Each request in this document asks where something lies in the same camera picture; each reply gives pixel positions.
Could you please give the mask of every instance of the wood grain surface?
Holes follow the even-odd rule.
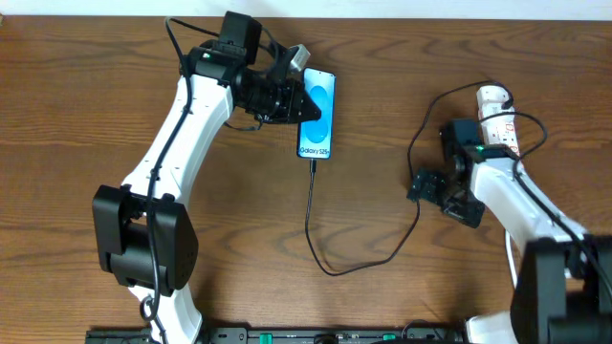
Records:
[[[220,18],[192,18],[218,30]],[[612,25],[586,22],[262,19],[310,66],[338,76],[333,158],[319,164],[313,238],[335,269],[382,259],[415,206],[406,147],[438,94],[487,77],[540,117],[549,142],[532,178],[592,232],[612,233]],[[206,37],[176,29],[184,50]],[[142,158],[176,92],[162,18],[5,17],[0,27],[0,342],[82,342],[141,327],[138,301],[98,266],[91,201]],[[475,89],[446,98],[414,149],[437,167],[437,128],[473,118]],[[251,117],[236,111],[236,125]],[[538,129],[518,121],[521,147]],[[189,215],[200,251],[191,290],[207,318],[254,327],[402,326],[509,307],[503,230],[424,204],[401,253],[331,278],[303,235],[308,162],[294,126],[222,129]]]

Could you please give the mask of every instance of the blue phone wallpaper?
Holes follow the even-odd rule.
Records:
[[[332,155],[336,76],[310,68],[306,69],[304,88],[321,110],[321,118],[300,124],[297,155],[301,158],[329,159]]]

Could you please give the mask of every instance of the smartphone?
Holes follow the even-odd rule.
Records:
[[[307,68],[304,70],[304,88],[321,110],[321,118],[299,123],[297,155],[305,159],[329,159],[332,156],[336,76]]]

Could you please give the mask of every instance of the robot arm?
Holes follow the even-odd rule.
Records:
[[[164,156],[153,194],[152,233],[158,243],[161,296],[159,324],[151,321],[151,327],[153,339],[159,342],[160,327],[169,344],[190,344],[202,326],[187,283],[198,243],[186,209],[208,148],[234,107],[244,108],[260,123],[320,118],[301,82],[310,56],[302,45],[287,49],[272,40],[267,50],[273,52],[273,66],[265,73],[247,68],[256,59],[261,31],[261,24],[247,15],[226,14],[219,39],[193,48],[186,57],[190,77],[180,78],[170,113],[142,161],[120,188],[102,185],[93,200],[102,270],[113,273],[139,300],[152,297],[149,228],[133,220],[145,215],[151,170],[182,116],[186,82],[190,82],[190,111]]]
[[[500,112],[508,98],[497,86],[482,87],[478,93],[480,119]],[[491,118],[482,124],[484,145],[464,150],[471,164],[467,179],[470,193],[484,204],[510,233],[523,257],[513,303],[509,312],[477,316],[467,322],[467,333],[474,343],[604,343],[609,342],[611,306],[600,280],[581,257],[567,232],[556,225],[514,177],[516,156],[487,157],[492,145],[507,146],[515,154],[518,144],[514,116]],[[520,161],[517,171],[525,186],[566,224],[578,240],[599,255],[599,263],[609,274],[609,239],[588,237],[587,230],[566,217],[527,175]],[[565,279],[585,282],[582,291],[568,293]],[[584,308],[585,304],[597,305]]]
[[[472,227],[479,226],[487,207],[519,247],[522,268],[511,310],[471,318],[466,324],[470,342],[610,342],[612,304],[605,283],[576,241],[594,252],[607,275],[612,273],[612,241],[588,235],[527,176],[517,161],[514,108],[502,106],[510,97],[502,87],[482,87],[477,93],[481,119],[510,114],[492,117],[482,122],[482,128],[471,119],[447,124],[440,132],[446,171],[419,170],[408,198],[431,201],[445,214]],[[567,231],[519,184],[513,171],[516,163],[521,181],[567,226]],[[568,292],[567,277],[583,280],[583,290]]]

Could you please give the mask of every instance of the black cable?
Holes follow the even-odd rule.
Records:
[[[379,265],[383,265],[383,264],[389,263],[398,254],[400,249],[402,249],[402,246],[404,245],[405,241],[408,239],[408,237],[410,236],[410,233],[412,233],[412,230],[414,230],[414,227],[417,225],[417,222],[419,221],[419,216],[421,214],[421,206],[419,205],[419,203],[417,202],[417,214],[416,214],[416,216],[414,218],[414,221],[412,222],[412,225],[408,229],[408,232],[405,234],[404,238],[402,238],[402,240],[397,245],[395,250],[391,253],[391,255],[389,255],[386,259],[383,259],[381,261],[376,261],[376,262],[365,263],[363,265],[360,265],[360,266],[357,266],[357,267],[354,267],[354,268],[350,268],[350,269],[342,271],[342,272],[330,272],[318,260],[317,253],[315,252],[315,248],[313,247],[313,243],[310,240],[310,233],[309,233],[309,230],[308,230],[308,223],[310,221],[310,211],[311,211],[311,207],[312,207],[312,204],[313,204],[313,188],[315,186],[315,174],[316,174],[316,172],[317,172],[317,161],[312,159],[311,162],[310,162],[310,189],[308,191],[308,206],[306,207],[306,221],[304,222],[304,228],[305,228],[305,232],[306,232],[306,240],[308,241],[308,247],[310,248],[310,251],[313,253],[313,257],[315,258],[315,262],[317,262],[318,267],[323,272],[325,272],[325,274],[327,274],[329,276],[332,276],[332,277],[336,277],[336,276],[345,275],[347,273],[355,272],[357,270],[372,268],[372,267],[376,267],[376,266],[379,266]]]
[[[606,293],[607,293],[608,297],[610,298],[610,301],[612,301],[612,284],[610,283],[610,278],[607,275],[607,273],[603,270],[603,268],[601,267],[599,261],[595,258],[595,255],[593,254],[591,249],[589,249],[584,244],[584,242],[578,237],[578,235],[576,235],[576,233],[574,233],[574,231],[572,231],[560,219],[558,214],[555,214],[548,206],[546,206],[546,204],[544,204],[544,202],[542,202],[536,196],[534,191],[532,191],[529,188],[529,186],[527,186],[527,184],[523,181],[523,179],[521,177],[522,173],[518,172],[518,164],[523,159],[525,159],[525,157],[527,157],[528,155],[530,155],[531,153],[536,151],[537,148],[541,147],[544,144],[544,142],[546,142],[546,140],[548,139],[548,131],[546,130],[546,127],[544,126],[544,123],[542,123],[541,120],[539,120],[538,118],[536,118],[536,117],[534,117],[532,115],[525,114],[525,113],[518,112],[518,111],[506,112],[506,113],[500,113],[500,114],[491,115],[491,116],[488,116],[486,118],[480,119],[478,121],[478,123],[481,124],[484,121],[487,121],[489,119],[498,118],[498,117],[507,116],[507,115],[517,115],[517,116],[520,116],[520,117],[528,118],[528,119],[532,120],[533,122],[535,122],[540,127],[540,129],[542,130],[542,139],[536,145],[534,145],[533,147],[531,147],[530,149],[525,151],[523,154],[521,154],[520,157],[518,157],[518,159],[514,161],[514,163],[513,163],[513,175],[514,175],[514,178],[516,179],[518,184],[522,187],[522,189],[525,191],[525,193],[527,193],[529,195],[529,197],[542,209],[542,211],[544,211],[546,213],[546,215],[548,215],[551,218],[551,220],[555,224],[557,224],[572,239],[572,242],[584,253],[584,255],[586,256],[586,259],[591,263],[591,266],[593,267],[593,270],[595,271],[595,273],[603,281],[603,284],[604,284],[605,289],[606,289]]]
[[[261,129],[262,125],[264,125],[264,119],[261,118],[261,115],[257,115],[257,121],[259,121],[259,125],[254,125],[254,126],[250,126],[250,127],[246,127],[246,128],[234,127],[233,125],[231,125],[231,124],[229,124],[227,122],[223,122],[223,125],[225,125],[229,129],[233,129],[233,130],[237,130],[237,131],[257,131],[257,130]]]
[[[185,83],[186,83],[187,100],[186,100],[186,105],[183,108],[183,112],[181,116],[179,117],[179,120],[177,121],[174,129],[172,130],[172,133],[170,133],[168,140],[165,142],[164,147],[162,148],[162,151],[160,152],[159,157],[155,161],[155,165],[151,169],[151,176],[149,179],[149,186],[148,186],[147,194],[146,194],[146,202],[145,202],[146,204],[146,228],[148,231],[148,241],[149,241],[149,248],[151,250],[151,262],[153,266],[153,297],[152,298],[150,296],[145,297],[143,301],[141,302],[141,317],[146,322],[151,322],[157,318],[157,313],[160,307],[160,262],[158,258],[157,245],[155,242],[155,235],[154,235],[155,228],[153,226],[154,224],[153,219],[155,217],[155,210],[153,208],[153,195],[155,193],[155,182],[159,179],[160,168],[162,167],[162,162],[164,161],[165,155],[170,149],[172,142],[178,135],[179,130],[181,129],[181,126],[183,125],[183,122],[185,122],[185,119],[187,115],[189,114],[189,111],[191,109],[191,100],[192,100],[192,94],[193,94],[192,87],[191,87],[191,75],[189,73],[189,69],[187,68],[186,59],[183,56],[183,52],[181,51],[181,47],[179,46],[179,43],[177,42],[176,37],[174,36],[174,32],[172,32],[172,29],[170,28],[170,21],[181,24],[183,26],[187,26],[188,28],[191,28],[192,26],[188,25],[187,23],[179,19],[175,19],[171,17],[167,17],[164,22],[165,29],[168,33],[170,41],[172,42],[172,45],[174,46],[174,50],[176,51],[176,54],[179,57],[179,60],[181,62],[181,69],[183,71],[183,76],[185,78]],[[146,314],[146,311],[145,311],[146,306],[149,307],[149,315]],[[162,338],[163,340],[165,340],[165,333],[162,333]]]
[[[167,344],[168,339],[165,337],[165,328],[164,328],[164,325],[162,325],[162,321],[160,320],[160,317],[156,316],[154,321],[155,321],[155,325],[157,326],[157,328],[160,329],[160,337],[162,338],[162,344]]]
[[[261,28],[261,30],[268,35],[268,37],[270,38],[270,46],[272,48],[274,48],[274,56],[273,56],[274,57],[274,61],[273,61],[273,63],[270,66],[268,66],[268,68],[266,68],[263,71],[254,71],[256,74],[265,75],[265,74],[269,73],[272,69],[274,69],[274,67],[276,67],[276,65],[278,64],[278,58],[279,58],[278,55],[279,55],[279,50],[280,49],[278,48],[278,42],[276,42],[274,37],[272,37],[272,34],[270,33],[270,31],[267,28]],[[270,48],[264,47],[261,44],[259,45],[259,47],[261,49],[265,50],[266,52],[268,52],[269,55],[272,55],[272,52],[270,51]]]
[[[191,25],[191,24],[189,24],[189,23],[186,23],[186,22],[184,22],[184,21],[183,21],[183,20],[181,20],[181,19],[177,19],[177,18],[172,18],[172,17],[170,17],[169,19],[168,19],[168,18],[166,18],[166,20],[173,21],[173,22],[175,22],[175,23],[177,23],[177,24],[179,24],[179,25],[183,25],[184,27],[189,28],[189,29],[192,29],[192,30],[195,30],[195,31],[197,31],[197,32],[201,32],[201,33],[209,34],[209,35],[211,35],[211,36],[213,36],[213,37],[219,37],[219,33],[218,33],[218,32],[212,32],[212,31],[208,31],[208,30],[206,30],[206,29],[199,28],[199,27],[197,27],[197,26],[195,26],[195,25]]]
[[[421,127],[419,128],[419,130],[416,132],[416,134],[414,134],[414,137],[412,138],[412,141],[410,142],[410,144],[408,145],[408,170],[410,171],[410,180],[414,180],[414,171],[412,169],[412,160],[411,160],[411,154],[412,154],[412,147],[414,146],[414,142],[416,142],[417,138],[419,138],[419,135],[421,135],[421,132],[423,132],[423,130],[425,129],[425,126],[427,125],[427,121],[429,120],[429,115],[431,114],[431,110],[433,109],[433,106],[436,104],[436,102],[438,100],[440,100],[440,98],[449,95],[453,92],[457,92],[472,86],[478,86],[478,85],[495,85],[495,86],[499,86],[501,88],[503,88],[506,92],[508,92],[508,100],[506,100],[506,102],[504,102],[504,104],[502,105],[502,109],[508,109],[511,106],[513,106],[513,102],[514,102],[514,98],[512,96],[512,93],[510,92],[510,90],[508,90],[506,88],[506,86],[504,86],[503,84],[501,84],[500,82],[497,82],[495,80],[483,80],[483,81],[478,81],[478,82],[474,82],[465,86],[461,86],[458,87],[454,90],[450,90],[448,92],[444,92],[441,95],[437,96],[435,99],[433,99],[433,101],[431,101],[431,104],[429,104],[429,108],[427,109],[427,112],[425,114],[425,118],[423,119],[423,124],[421,124]],[[345,275],[347,273],[351,273],[351,272],[355,272],[361,269],[367,269],[367,268],[372,268],[372,267],[376,267],[376,266],[380,266],[386,263],[389,263],[391,260],[393,260],[393,258],[395,258],[395,256],[398,254],[398,252],[400,252],[400,249],[402,249],[402,246],[404,245],[405,241],[408,239],[408,237],[410,236],[410,234],[412,233],[412,231],[414,230],[414,227],[417,225],[417,223],[419,222],[419,218],[421,217],[421,203],[419,202],[419,200],[416,200],[416,205],[417,205],[417,211],[416,211],[416,215],[414,216],[414,220],[412,222],[412,225],[410,225],[410,227],[408,228],[408,231],[406,232],[405,236],[402,238],[402,240],[400,241],[400,243],[396,246],[395,250],[393,250],[393,252],[391,253],[391,255],[389,255],[386,259],[383,259],[381,261],[376,261],[376,262],[370,262],[370,263],[366,263],[363,264],[361,266],[357,266],[342,272],[330,272],[328,271],[322,264],[321,262],[318,260],[317,257],[317,253],[315,252],[315,249],[313,247],[313,243],[310,240],[310,233],[309,233],[309,229],[308,229],[308,223],[310,222],[310,212],[311,212],[311,206],[313,203],[313,188],[315,186],[315,173],[317,170],[317,161],[316,160],[311,160],[310,163],[311,166],[311,172],[310,172],[310,190],[308,192],[308,205],[306,207],[306,220],[304,221],[304,231],[306,232],[306,240],[308,241],[308,247],[310,248],[310,251],[313,253],[313,258],[315,258],[315,262],[317,262],[318,267],[325,272],[325,274],[332,276],[332,277],[336,277],[336,276],[342,276]]]
[[[433,332],[434,332],[434,333],[436,333],[436,336],[438,337],[438,339],[440,339],[440,340],[444,340],[444,338],[443,338],[443,337],[442,337],[442,336],[441,336],[441,335],[438,333],[438,331],[436,331],[436,329],[433,327],[433,325],[431,325],[431,323],[430,323],[430,322],[428,322],[427,320],[424,320],[424,319],[414,319],[414,320],[410,321],[410,322],[409,322],[409,323],[408,323],[408,324],[407,324],[407,325],[404,327],[404,329],[402,330],[402,336],[401,336],[401,338],[404,338],[404,333],[405,333],[406,338],[408,337],[408,332],[407,332],[406,330],[408,330],[409,328],[411,328],[411,327],[412,327],[412,325],[413,325],[414,323],[416,323],[416,322],[425,323],[426,325],[428,325],[428,326],[429,326],[429,328],[430,328],[430,329],[432,329],[432,330],[433,330]]]

